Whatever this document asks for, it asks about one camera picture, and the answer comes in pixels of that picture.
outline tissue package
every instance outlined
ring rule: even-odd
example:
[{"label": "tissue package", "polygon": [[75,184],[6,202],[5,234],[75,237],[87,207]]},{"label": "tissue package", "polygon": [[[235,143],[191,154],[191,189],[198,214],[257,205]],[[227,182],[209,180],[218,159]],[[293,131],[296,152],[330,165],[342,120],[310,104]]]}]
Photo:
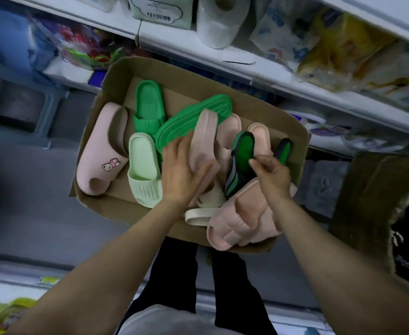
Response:
[{"label": "tissue package", "polygon": [[400,40],[367,61],[355,74],[360,89],[409,107],[409,43]]},{"label": "tissue package", "polygon": [[250,40],[268,59],[277,59],[296,71],[319,41],[309,28],[321,8],[313,0],[272,0]]},{"label": "tissue package", "polygon": [[134,18],[190,29],[194,0],[129,0]]},{"label": "tissue package", "polygon": [[331,8],[319,11],[310,30],[321,40],[302,61],[297,74],[331,91],[351,89],[353,74],[361,65],[396,41],[392,35]]}]

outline cardboard box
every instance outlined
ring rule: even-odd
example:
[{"label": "cardboard box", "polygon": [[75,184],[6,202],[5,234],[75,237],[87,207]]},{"label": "cardboard box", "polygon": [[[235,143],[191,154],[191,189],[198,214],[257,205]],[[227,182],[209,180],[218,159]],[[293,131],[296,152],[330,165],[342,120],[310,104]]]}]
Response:
[{"label": "cardboard box", "polygon": [[[233,112],[241,116],[242,126],[247,128],[252,122],[262,122],[268,126],[273,150],[285,137],[293,141],[288,165],[293,182],[298,185],[307,154],[309,134],[306,129],[284,111],[247,94],[231,89],[223,84],[207,79],[187,70],[161,61],[126,57],[113,64],[102,84],[102,92],[95,99],[91,116],[80,142],[78,162],[90,137],[102,107],[108,102],[122,104],[129,110],[129,122],[125,132],[125,147],[134,132],[133,114],[135,110],[136,86],[145,79],[156,81],[163,88],[164,109],[168,117],[177,114],[188,105],[196,104],[216,94],[226,94],[231,98]],[[132,195],[127,179],[128,165],[112,182],[103,195],[92,197],[84,194],[73,181],[72,195],[79,202],[102,216],[133,225],[149,211],[139,205]],[[206,238],[206,228],[191,226],[184,219],[178,221],[169,236],[181,240],[210,246]],[[232,250],[243,253],[259,253],[272,248],[275,239],[268,239]]]},{"label": "cardboard box", "polygon": [[409,156],[357,153],[329,231],[395,275],[391,225],[404,213],[408,198]]}]

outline gray floor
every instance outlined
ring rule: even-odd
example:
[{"label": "gray floor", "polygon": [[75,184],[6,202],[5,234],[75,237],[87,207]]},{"label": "gray floor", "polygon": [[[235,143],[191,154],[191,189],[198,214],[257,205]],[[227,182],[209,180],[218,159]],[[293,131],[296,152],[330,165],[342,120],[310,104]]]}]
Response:
[{"label": "gray floor", "polygon": [[[75,266],[128,229],[68,197],[79,141],[93,95],[75,91],[59,110],[51,150],[0,144],[0,254]],[[200,247],[197,288],[213,290],[207,249]],[[264,300],[318,307],[285,236],[274,249],[245,255]]]}]

